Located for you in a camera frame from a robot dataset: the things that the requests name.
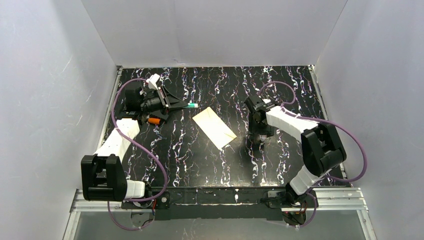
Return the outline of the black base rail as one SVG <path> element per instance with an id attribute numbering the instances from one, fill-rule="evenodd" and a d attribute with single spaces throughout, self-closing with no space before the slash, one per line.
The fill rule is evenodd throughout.
<path id="1" fill-rule="evenodd" d="M 284 187 L 169 187 L 155 207 L 155 220 L 182 219 L 283 219 L 281 198 L 270 200 L 269 191 Z"/>

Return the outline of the white envelope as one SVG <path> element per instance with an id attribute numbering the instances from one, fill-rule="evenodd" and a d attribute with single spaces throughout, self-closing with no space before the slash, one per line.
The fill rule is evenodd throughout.
<path id="1" fill-rule="evenodd" d="M 237 138 L 236 134 L 211 107 L 207 107 L 196 114 L 192 119 L 219 150 L 222 150 L 226 145 Z"/>

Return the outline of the aluminium table frame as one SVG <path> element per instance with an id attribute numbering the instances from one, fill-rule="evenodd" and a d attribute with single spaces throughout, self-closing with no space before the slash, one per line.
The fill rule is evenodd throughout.
<path id="1" fill-rule="evenodd" d="M 356 211 L 359 222 L 367 240 L 375 240 L 376 234 L 372 226 L 368 206 L 359 187 L 318 187 L 315 189 L 319 211 Z M 106 201 L 87 201 L 81 190 L 74 194 L 70 207 L 70 215 L 63 235 L 64 240 L 73 240 L 82 212 L 107 212 Z"/>

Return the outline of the white green glue stick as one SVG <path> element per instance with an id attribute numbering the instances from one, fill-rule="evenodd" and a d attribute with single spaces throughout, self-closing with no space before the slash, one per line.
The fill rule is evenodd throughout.
<path id="1" fill-rule="evenodd" d="M 196 109 L 196 108 L 198 108 L 199 107 L 199 105 L 197 104 L 197 103 L 189 103 L 187 106 L 186 106 L 186 108 L 188 108 L 188 109 Z"/>

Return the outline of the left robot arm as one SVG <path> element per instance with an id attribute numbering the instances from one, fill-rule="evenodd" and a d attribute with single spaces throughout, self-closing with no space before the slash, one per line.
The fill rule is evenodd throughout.
<path id="1" fill-rule="evenodd" d="M 113 103 L 118 102 L 121 94 L 124 94 L 125 103 L 119 114 L 116 114 L 114 106 L 111 107 L 114 129 L 95 153 L 85 155 L 80 162 L 85 200 L 140 203 L 155 200 L 166 192 L 168 175 L 165 167 L 155 154 L 137 143 L 135 138 L 143 123 L 161 125 L 173 112 L 197 108 L 198 105 L 187 103 L 170 93 L 158 83 L 159 78 L 158 74 L 148 79 L 134 78 L 118 90 Z M 143 150 L 159 166 L 164 184 L 158 193 L 149 196 L 146 182 L 126 178 L 122 161 L 130 145 Z"/>

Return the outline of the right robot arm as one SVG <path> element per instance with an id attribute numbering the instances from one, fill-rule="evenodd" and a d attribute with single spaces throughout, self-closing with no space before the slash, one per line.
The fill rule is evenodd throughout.
<path id="1" fill-rule="evenodd" d="M 330 123 L 302 119 L 270 100 L 252 95 L 244 101 L 248 113 L 248 136 L 254 143 L 264 142 L 276 130 L 300 142 L 303 166 L 286 186 L 286 196 L 296 199 L 347 158 L 336 130 Z"/>

